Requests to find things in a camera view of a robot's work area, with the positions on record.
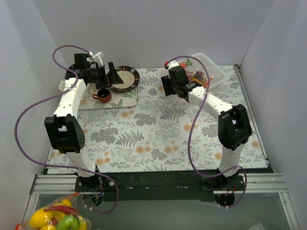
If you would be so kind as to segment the white plastic basket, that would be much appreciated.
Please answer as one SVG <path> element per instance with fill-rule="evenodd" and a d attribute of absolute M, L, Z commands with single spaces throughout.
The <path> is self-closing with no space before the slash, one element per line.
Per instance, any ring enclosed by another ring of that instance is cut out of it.
<path fill-rule="evenodd" d="M 203 53 L 196 53 L 192 55 L 196 59 L 198 59 L 207 69 L 207 72 L 210 77 L 210 87 L 209 90 L 212 90 L 214 87 L 216 87 L 218 84 L 225 81 L 226 76 L 223 74 L 222 70 L 205 54 Z M 196 61 L 195 59 L 189 58 L 196 66 L 199 68 L 201 67 L 201 70 L 205 73 L 205 70 L 203 66 L 200 64 L 200 62 Z"/>

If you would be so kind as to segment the fake orange carrot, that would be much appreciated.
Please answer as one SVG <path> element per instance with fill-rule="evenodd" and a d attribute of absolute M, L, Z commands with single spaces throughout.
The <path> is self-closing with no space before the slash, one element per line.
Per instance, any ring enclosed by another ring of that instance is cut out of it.
<path fill-rule="evenodd" d="M 183 67 L 184 69 L 187 67 L 186 63 L 184 62 L 180 63 L 180 66 Z"/>

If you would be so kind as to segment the clear zip top bag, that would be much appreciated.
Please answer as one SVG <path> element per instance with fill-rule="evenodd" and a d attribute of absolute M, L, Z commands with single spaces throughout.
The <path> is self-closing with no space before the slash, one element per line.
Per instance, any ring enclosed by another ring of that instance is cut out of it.
<path fill-rule="evenodd" d="M 206 74 L 197 67 L 189 58 L 183 61 L 187 67 L 184 69 L 189 81 L 196 81 L 204 88 L 208 85 Z"/>

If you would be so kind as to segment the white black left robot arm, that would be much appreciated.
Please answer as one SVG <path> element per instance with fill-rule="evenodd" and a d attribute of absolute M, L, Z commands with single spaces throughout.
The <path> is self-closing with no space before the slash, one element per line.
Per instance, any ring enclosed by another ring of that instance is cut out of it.
<path fill-rule="evenodd" d="M 85 146 L 85 133 L 77 120 L 79 104 L 85 91 L 93 87 L 98 92 L 94 99 L 108 103 L 112 94 L 113 84 L 122 84 L 123 80 L 117 74 L 110 62 L 109 73 L 106 73 L 102 62 L 104 54 L 75 54 L 74 64 L 69 67 L 65 80 L 59 85 L 64 94 L 53 116 L 46 117 L 44 124 L 53 149 L 65 154 L 77 167 L 79 184 L 96 192 L 102 188 L 102 179 L 96 175 L 98 167 L 82 152 Z"/>

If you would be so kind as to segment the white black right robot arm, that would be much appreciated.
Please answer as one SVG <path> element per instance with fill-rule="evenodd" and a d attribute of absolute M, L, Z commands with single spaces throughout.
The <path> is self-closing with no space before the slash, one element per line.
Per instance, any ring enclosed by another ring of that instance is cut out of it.
<path fill-rule="evenodd" d="M 244 105 L 232 105 L 222 101 L 196 80 L 189 80 L 180 65 L 167 65 L 168 74 L 161 78 L 165 94 L 177 95 L 197 105 L 218 123 L 218 139 L 222 144 L 220 165 L 214 175 L 201 174 L 211 186 L 230 189 L 238 177 L 239 160 L 244 145 L 252 135 L 252 128 Z"/>

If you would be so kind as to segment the bag of fake fruit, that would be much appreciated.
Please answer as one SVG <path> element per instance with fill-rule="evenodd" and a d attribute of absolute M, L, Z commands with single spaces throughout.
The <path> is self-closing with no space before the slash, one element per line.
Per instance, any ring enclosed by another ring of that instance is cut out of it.
<path fill-rule="evenodd" d="M 16 230 L 91 230 L 93 224 L 80 213 L 77 199 L 79 193 L 62 196 L 53 202 L 34 208 L 26 215 Z"/>

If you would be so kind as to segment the dark striped rim plate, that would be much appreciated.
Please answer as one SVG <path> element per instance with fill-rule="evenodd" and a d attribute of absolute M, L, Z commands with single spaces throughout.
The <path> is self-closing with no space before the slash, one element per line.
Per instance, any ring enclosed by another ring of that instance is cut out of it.
<path fill-rule="evenodd" d="M 107 89 L 118 93 L 124 93 L 134 89 L 138 85 L 140 75 L 135 68 L 130 66 L 119 66 L 114 68 L 114 70 L 123 80 L 123 83 L 110 85 L 107 87 Z"/>

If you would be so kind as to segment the brown ceramic cup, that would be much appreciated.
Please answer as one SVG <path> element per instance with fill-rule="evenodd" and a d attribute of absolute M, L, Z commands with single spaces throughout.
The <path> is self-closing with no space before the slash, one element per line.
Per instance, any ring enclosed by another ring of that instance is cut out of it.
<path fill-rule="evenodd" d="M 92 95 L 92 98 L 99 102 L 106 104 L 111 101 L 112 94 L 109 89 L 100 89 L 97 93 Z"/>

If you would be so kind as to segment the floral serving tray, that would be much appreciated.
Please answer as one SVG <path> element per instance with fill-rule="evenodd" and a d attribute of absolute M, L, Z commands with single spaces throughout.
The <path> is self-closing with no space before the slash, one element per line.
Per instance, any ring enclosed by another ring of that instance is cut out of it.
<path fill-rule="evenodd" d="M 111 100 L 108 103 L 102 103 L 94 99 L 92 95 L 97 92 L 98 89 L 95 85 L 89 84 L 82 94 L 79 110 L 133 107 L 138 103 L 137 86 L 128 92 L 115 92 L 110 90 Z"/>

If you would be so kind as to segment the pale yellow cup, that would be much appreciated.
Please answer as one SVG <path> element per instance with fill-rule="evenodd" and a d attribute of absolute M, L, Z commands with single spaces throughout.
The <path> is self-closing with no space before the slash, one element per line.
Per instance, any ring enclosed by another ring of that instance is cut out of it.
<path fill-rule="evenodd" d="M 64 92 L 67 88 L 66 88 L 66 83 L 65 81 L 61 81 L 59 86 L 58 86 L 58 89 L 61 91 L 61 92 Z"/>

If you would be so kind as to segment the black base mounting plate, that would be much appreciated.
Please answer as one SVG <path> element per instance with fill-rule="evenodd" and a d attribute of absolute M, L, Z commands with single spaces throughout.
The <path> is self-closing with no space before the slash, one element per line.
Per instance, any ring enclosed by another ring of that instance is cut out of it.
<path fill-rule="evenodd" d="M 102 192 L 106 202 L 150 200 L 199 200 L 213 202 L 217 198 L 235 198 L 242 192 L 245 180 L 235 174 L 229 179 L 221 176 L 205 178 L 194 171 L 111 172 L 105 177 L 91 176 L 76 179 L 76 192 Z"/>

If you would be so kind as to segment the clear plastic wrapper corner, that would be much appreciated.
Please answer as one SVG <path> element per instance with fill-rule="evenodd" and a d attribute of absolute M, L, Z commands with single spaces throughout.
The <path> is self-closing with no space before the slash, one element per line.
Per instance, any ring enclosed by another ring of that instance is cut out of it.
<path fill-rule="evenodd" d="M 257 223 L 248 228 L 248 230 L 266 230 L 261 223 Z"/>

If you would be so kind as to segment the aluminium frame rail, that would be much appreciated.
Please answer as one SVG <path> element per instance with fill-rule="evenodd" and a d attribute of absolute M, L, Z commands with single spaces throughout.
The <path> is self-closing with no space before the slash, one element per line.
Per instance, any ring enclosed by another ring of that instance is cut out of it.
<path fill-rule="evenodd" d="M 75 192 L 76 175 L 37 175 L 32 185 L 33 194 L 72 194 Z M 287 193 L 280 173 L 248 173 L 247 193 Z"/>

